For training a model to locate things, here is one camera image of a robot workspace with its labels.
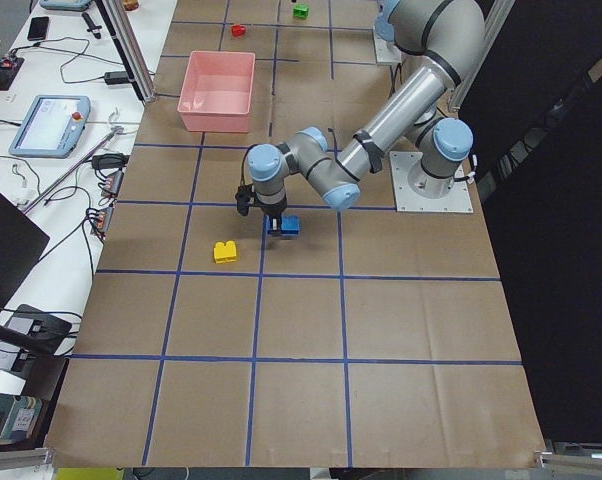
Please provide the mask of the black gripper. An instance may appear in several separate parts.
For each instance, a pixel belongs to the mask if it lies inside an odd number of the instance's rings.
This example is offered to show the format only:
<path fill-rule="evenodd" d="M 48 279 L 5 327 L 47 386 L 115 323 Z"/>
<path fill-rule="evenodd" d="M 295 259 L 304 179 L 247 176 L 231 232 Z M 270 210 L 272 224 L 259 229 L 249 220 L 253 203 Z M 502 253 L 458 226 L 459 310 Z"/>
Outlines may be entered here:
<path fill-rule="evenodd" d="M 264 215 L 270 217 L 270 234 L 280 235 L 282 233 L 281 222 L 282 214 L 287 209 L 287 196 L 285 193 L 266 196 L 256 193 L 255 205 L 258 206 Z"/>

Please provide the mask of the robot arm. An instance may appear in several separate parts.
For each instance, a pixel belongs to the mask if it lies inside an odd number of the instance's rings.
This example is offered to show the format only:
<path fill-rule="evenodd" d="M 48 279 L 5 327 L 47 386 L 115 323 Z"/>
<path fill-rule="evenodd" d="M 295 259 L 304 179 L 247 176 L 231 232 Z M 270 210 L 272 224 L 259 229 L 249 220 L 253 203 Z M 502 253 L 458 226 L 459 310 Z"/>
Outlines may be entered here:
<path fill-rule="evenodd" d="M 296 174 L 332 209 L 344 211 L 358 201 L 359 181 L 366 173 L 382 170 L 386 154 L 401 138 L 422 153 L 409 174 L 415 193 L 441 198 L 459 181 L 457 168 L 475 157 L 473 133 L 465 122 L 438 114 L 437 102 L 478 62 L 485 35 L 480 6 L 469 0 L 385 1 L 374 32 L 402 53 L 420 57 L 420 65 L 335 157 L 316 127 L 300 130 L 278 145 L 250 146 L 241 176 L 252 181 L 241 182 L 235 195 L 240 215 L 258 208 L 269 233 L 284 234 L 285 180 Z"/>
<path fill-rule="evenodd" d="M 407 20 L 405 15 L 405 2 L 402 0 L 384 0 L 381 2 L 380 13 L 377 15 L 375 34 L 392 42 L 399 50 L 407 52 Z"/>

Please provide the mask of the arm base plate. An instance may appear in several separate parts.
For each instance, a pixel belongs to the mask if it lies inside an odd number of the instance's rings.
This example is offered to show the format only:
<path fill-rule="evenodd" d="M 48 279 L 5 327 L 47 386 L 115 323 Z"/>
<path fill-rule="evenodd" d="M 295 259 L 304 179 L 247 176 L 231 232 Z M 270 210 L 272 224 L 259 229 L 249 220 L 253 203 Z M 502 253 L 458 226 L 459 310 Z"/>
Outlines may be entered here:
<path fill-rule="evenodd" d="M 374 34 L 373 40 L 377 65 L 393 66 L 402 62 L 403 54 L 393 40 L 386 40 L 377 34 Z"/>
<path fill-rule="evenodd" d="M 472 214 L 469 187 L 453 177 L 429 176 L 421 165 L 421 152 L 389 154 L 396 210 L 402 213 Z"/>

